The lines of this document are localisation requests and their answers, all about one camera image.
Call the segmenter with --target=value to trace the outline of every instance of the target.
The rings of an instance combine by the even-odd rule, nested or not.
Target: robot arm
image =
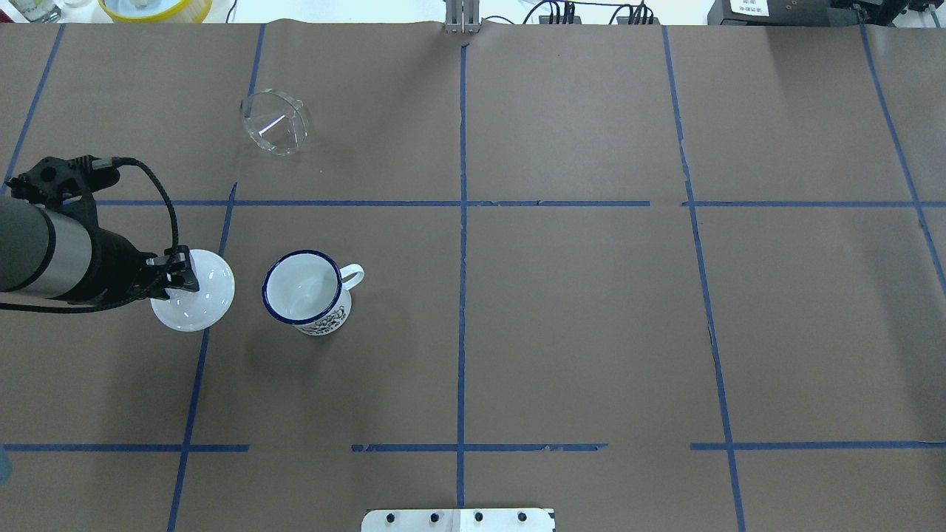
[[[163,257],[138,251],[124,237],[98,226],[92,194],[115,185],[118,167],[125,165],[144,170],[166,200],[173,241]],[[46,157],[8,185],[13,198],[0,197],[0,292],[92,307],[0,303],[0,310],[106,310],[145,297],[167,300],[167,288],[200,289],[189,250],[177,241],[173,205],[142,163],[90,155],[70,160]]]

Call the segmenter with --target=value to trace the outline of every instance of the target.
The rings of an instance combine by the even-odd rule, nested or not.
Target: mug pattern
[[[342,323],[345,321],[345,314],[345,306],[341,305],[315,323],[296,327],[298,327],[298,329],[305,334],[328,334],[329,332],[342,326]]]

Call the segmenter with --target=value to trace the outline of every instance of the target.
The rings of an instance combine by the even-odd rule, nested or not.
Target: yellow container
[[[203,22],[213,0],[150,0],[138,8],[131,0],[98,0],[115,22]]]

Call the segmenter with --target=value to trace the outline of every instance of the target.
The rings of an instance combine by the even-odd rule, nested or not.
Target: metal bracket
[[[480,0],[446,0],[447,20],[444,29],[447,33],[480,32]]]
[[[555,532],[555,510],[481,508],[373,510],[361,532]]]

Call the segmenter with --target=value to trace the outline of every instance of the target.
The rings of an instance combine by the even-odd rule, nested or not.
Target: mug handle
[[[357,287],[364,278],[364,270],[358,264],[349,264],[340,269],[339,273],[342,274],[342,288],[345,290],[351,290]],[[350,275],[354,275],[354,277],[346,281],[345,278]]]

